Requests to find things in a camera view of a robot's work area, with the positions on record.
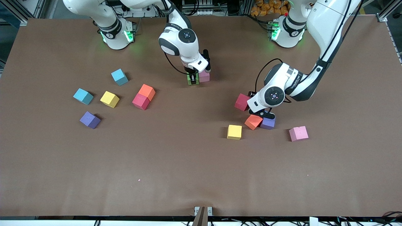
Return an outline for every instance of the cube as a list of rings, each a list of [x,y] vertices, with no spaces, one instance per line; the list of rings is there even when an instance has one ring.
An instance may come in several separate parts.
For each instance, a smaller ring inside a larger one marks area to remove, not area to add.
[[[198,75],[198,73],[190,75],[190,74],[187,72],[187,83],[189,84],[189,86],[192,86],[192,85],[199,85],[199,84],[200,84],[200,81],[199,81],[199,75]]]
[[[202,72],[198,73],[198,78],[199,82],[209,82],[209,73],[203,70]]]
[[[273,129],[275,127],[275,119],[264,118],[260,127],[263,129]]]
[[[257,115],[250,115],[244,124],[250,129],[255,130],[262,121],[263,119]]]
[[[87,91],[79,88],[77,92],[73,96],[75,99],[77,99],[79,102],[89,105],[89,103],[92,101],[94,96],[92,96],[90,93]]]
[[[242,126],[229,125],[227,138],[232,140],[240,140],[240,138],[242,138]]]
[[[305,126],[294,127],[291,130],[289,130],[289,133],[292,142],[308,139],[308,134]]]
[[[150,101],[146,96],[138,93],[135,96],[135,98],[133,99],[132,103],[134,104],[134,106],[138,107],[139,109],[145,110],[145,109],[147,109]]]
[[[101,122],[101,120],[87,111],[84,114],[84,116],[80,119],[80,122],[82,122],[89,128],[95,129],[95,127]]]
[[[115,108],[117,102],[120,100],[115,94],[106,91],[105,94],[100,99],[102,103],[106,104],[111,108]]]
[[[239,97],[236,100],[236,103],[234,104],[234,107],[242,111],[245,111],[248,108],[247,101],[249,99],[250,97],[240,93]]]
[[[115,72],[112,72],[113,80],[119,85],[123,85],[128,82],[128,79],[124,72],[121,69],[118,69]]]
[[[148,98],[148,100],[151,101],[155,95],[155,90],[154,90],[154,88],[144,84],[144,85],[142,85],[142,87],[138,93],[143,96],[146,96]]]

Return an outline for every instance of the yellow cube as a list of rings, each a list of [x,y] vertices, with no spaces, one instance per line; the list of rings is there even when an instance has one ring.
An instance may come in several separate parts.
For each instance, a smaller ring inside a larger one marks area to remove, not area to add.
[[[117,102],[120,100],[115,94],[106,91],[105,94],[100,99],[102,103],[106,104],[111,108],[115,108]]]
[[[241,125],[229,125],[228,139],[240,140],[240,138],[242,138],[242,126]]]

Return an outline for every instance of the orange cube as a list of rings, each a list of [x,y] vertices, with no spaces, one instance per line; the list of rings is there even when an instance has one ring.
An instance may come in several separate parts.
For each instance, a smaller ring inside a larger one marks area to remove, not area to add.
[[[144,85],[142,85],[142,87],[138,93],[143,96],[146,96],[148,98],[148,100],[151,101],[155,95],[155,90],[154,90],[154,88],[144,84]]]
[[[246,126],[248,126],[250,129],[255,130],[255,128],[257,128],[262,121],[263,118],[257,115],[250,115],[244,124],[246,124]]]

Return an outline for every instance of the blue cube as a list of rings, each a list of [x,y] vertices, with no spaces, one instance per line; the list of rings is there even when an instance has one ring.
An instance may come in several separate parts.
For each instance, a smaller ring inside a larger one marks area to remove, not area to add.
[[[112,72],[112,77],[119,86],[128,82],[126,75],[124,74],[124,72],[121,69],[118,69],[117,71]]]
[[[87,91],[79,88],[77,92],[73,96],[75,99],[77,99],[79,102],[89,105],[89,103],[92,101],[94,96],[92,96],[90,93]]]
[[[95,129],[95,127],[101,122],[101,120],[87,111],[85,112],[84,116],[80,119],[80,122],[82,122],[89,128]]]
[[[276,117],[274,119],[264,118],[260,127],[263,129],[273,129],[275,127],[275,119]]]

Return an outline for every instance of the black wire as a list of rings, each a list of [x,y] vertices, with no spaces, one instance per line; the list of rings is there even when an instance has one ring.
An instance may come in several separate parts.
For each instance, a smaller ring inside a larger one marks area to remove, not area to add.
[[[358,221],[355,221],[353,218],[351,218],[351,217],[349,217],[352,221],[354,221],[354,222],[356,222],[358,225],[360,225],[360,226],[364,226],[363,224],[361,224],[360,222],[358,222]]]
[[[322,57],[319,58],[320,60],[322,60],[322,58],[323,58],[323,57],[325,56],[325,54],[328,52],[329,47],[332,45],[332,43],[333,43],[334,40],[335,40],[335,37],[338,35],[338,32],[339,32],[339,30],[341,29],[341,27],[342,27],[342,25],[343,25],[343,23],[344,23],[344,21],[345,21],[345,19],[346,19],[347,13],[348,13],[349,8],[350,8],[350,6],[351,6],[351,2],[352,2],[352,0],[349,0],[348,6],[346,7],[345,15],[343,15],[343,18],[342,18],[342,21],[341,21],[341,23],[340,23],[340,25],[339,25],[339,27],[338,27],[338,30],[335,32],[335,35],[332,37],[332,40],[331,40],[331,42],[329,43],[329,45],[328,45],[327,49],[325,50],[324,54],[322,55]],[[318,66],[318,65],[315,65],[314,68],[310,71],[310,73],[308,73],[307,76],[306,76],[304,79],[302,79],[302,80],[300,81],[300,83],[304,82],[304,80],[306,80],[306,79],[311,75],[311,73],[313,73],[313,71],[317,68],[317,66]]]
[[[182,74],[187,74],[187,73],[184,73],[184,72],[181,72],[179,69],[177,69],[173,64],[172,64],[172,62],[170,62],[170,60],[169,60],[169,58],[168,58],[168,55],[165,53],[165,56],[166,56],[166,59],[168,59],[168,61],[169,61],[169,63],[170,63],[170,65],[172,65],[172,67],[176,70],[176,71],[178,71],[178,72],[180,72],[180,73],[182,73]]]
[[[328,223],[325,223],[325,222],[321,222],[321,221],[320,221],[320,223],[333,226],[333,224],[331,224],[331,223],[329,223],[329,222],[328,222]]]
[[[116,14],[117,17],[119,17],[119,15],[121,16],[120,13],[118,14],[118,13],[116,12],[115,8],[110,4],[109,0],[106,0],[106,2],[107,2],[107,4],[110,5],[110,7],[112,7],[112,9],[113,9],[113,11],[115,12],[115,14]]]
[[[394,215],[394,214],[402,214],[402,212],[401,211],[394,211],[394,212],[391,212],[391,213],[389,213],[387,215],[382,216],[382,218],[386,218],[386,217],[389,217],[389,216]]]
[[[345,31],[345,34],[343,35],[343,39],[342,39],[342,41],[343,41],[343,40],[345,40],[345,37],[346,37],[346,35],[348,34],[350,27],[352,26],[353,22],[355,21],[356,16],[357,16],[357,14],[358,14],[358,13],[359,13],[359,11],[360,11],[361,6],[363,5],[363,1],[364,1],[364,0],[361,0],[360,5],[359,5],[359,7],[357,8],[357,11],[356,11],[356,13],[355,13],[355,16],[353,17],[353,19],[352,19],[351,23],[349,24],[348,29]]]
[[[284,103],[291,103],[291,102],[292,102],[291,100],[288,99],[287,96],[285,96],[285,99],[286,99],[287,101],[284,101]]]
[[[261,24],[261,22],[260,22],[260,20],[258,20],[256,16],[255,16],[255,19],[256,19],[258,25],[259,25],[263,30],[265,30],[265,31],[275,31],[275,30],[273,30],[273,29],[267,29],[267,28],[263,27],[262,24]]]
[[[191,11],[191,13],[190,13],[190,14],[185,14],[185,13],[183,13],[183,14],[186,15],[186,16],[192,16],[192,15],[194,15],[195,13],[197,13],[199,7],[200,7],[200,2],[199,2],[199,0],[197,0],[197,2],[194,3],[194,9]]]
[[[274,60],[279,60],[281,63],[283,63],[283,61],[281,59],[275,58],[275,59],[270,60],[267,64],[265,64],[263,66],[263,68],[261,69],[261,71],[258,73],[257,78],[255,79],[254,92],[257,92],[257,81],[258,81],[258,77],[260,77],[261,72],[265,69],[266,66],[268,66],[268,64],[270,64]]]

